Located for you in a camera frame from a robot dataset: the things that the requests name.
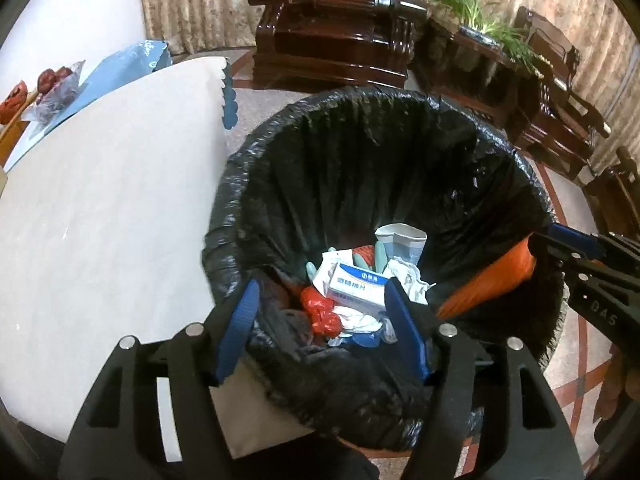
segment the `box of alcohol wipes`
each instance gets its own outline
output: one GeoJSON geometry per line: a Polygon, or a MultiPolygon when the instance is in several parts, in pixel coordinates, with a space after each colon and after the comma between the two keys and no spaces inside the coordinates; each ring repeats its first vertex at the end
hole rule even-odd
{"type": "Polygon", "coordinates": [[[350,306],[376,319],[386,313],[385,283],[388,278],[371,270],[338,264],[329,282],[327,296],[341,306],[350,306]]]}

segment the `metal screw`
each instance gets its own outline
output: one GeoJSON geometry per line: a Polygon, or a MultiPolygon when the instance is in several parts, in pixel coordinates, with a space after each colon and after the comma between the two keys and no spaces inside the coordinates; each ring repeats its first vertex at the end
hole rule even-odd
{"type": "Polygon", "coordinates": [[[524,343],[522,342],[522,339],[515,336],[512,336],[507,339],[507,345],[509,346],[509,348],[511,348],[511,350],[515,350],[515,351],[522,350],[524,348],[524,343]]]}
{"type": "Polygon", "coordinates": [[[129,350],[133,348],[133,345],[135,344],[136,344],[136,338],[133,337],[132,335],[124,336],[118,343],[118,345],[120,345],[120,348],[122,348],[123,350],[129,350]]]}
{"type": "Polygon", "coordinates": [[[196,337],[204,332],[202,323],[191,323],[185,330],[188,336],[196,337]]]}
{"type": "Polygon", "coordinates": [[[438,328],[438,332],[444,337],[453,337],[458,334],[458,329],[451,323],[443,323],[438,328]]]}

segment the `wooden side table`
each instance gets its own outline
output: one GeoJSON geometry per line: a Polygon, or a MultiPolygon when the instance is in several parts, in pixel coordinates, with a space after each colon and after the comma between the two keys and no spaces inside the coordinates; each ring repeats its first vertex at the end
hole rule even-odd
{"type": "Polygon", "coordinates": [[[412,69],[426,91],[459,102],[497,128],[505,127],[518,105],[520,80],[530,77],[499,48],[486,46],[461,34],[457,26],[447,27],[433,18],[415,46],[412,69]],[[470,72],[456,64],[460,56],[467,55],[479,57],[470,72]]]}

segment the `green plant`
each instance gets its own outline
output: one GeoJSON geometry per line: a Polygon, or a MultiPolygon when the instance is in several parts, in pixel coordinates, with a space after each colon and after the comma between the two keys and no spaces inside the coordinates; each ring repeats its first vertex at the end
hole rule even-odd
{"type": "Polygon", "coordinates": [[[520,63],[529,72],[542,77],[534,65],[538,56],[531,47],[523,41],[525,31],[511,27],[506,23],[484,15],[481,0],[428,0],[431,3],[445,7],[460,25],[477,30],[494,38],[502,45],[504,53],[514,62],[520,63]]]}
{"type": "Polygon", "coordinates": [[[484,24],[482,3],[480,0],[429,0],[436,5],[447,7],[449,12],[460,21],[460,25],[481,30],[484,24]]]}

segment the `red fruit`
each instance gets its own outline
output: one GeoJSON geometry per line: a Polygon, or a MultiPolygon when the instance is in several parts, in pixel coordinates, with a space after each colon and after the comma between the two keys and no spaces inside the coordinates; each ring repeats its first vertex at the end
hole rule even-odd
{"type": "Polygon", "coordinates": [[[66,66],[61,66],[58,70],[56,70],[56,76],[58,81],[62,81],[65,77],[69,77],[72,75],[71,69],[66,66]]]}
{"type": "Polygon", "coordinates": [[[27,101],[27,85],[20,81],[7,98],[0,103],[0,124],[7,124],[27,101]]]}
{"type": "Polygon", "coordinates": [[[46,95],[58,82],[58,77],[52,69],[47,68],[42,74],[38,76],[38,92],[42,95],[46,95]]]}

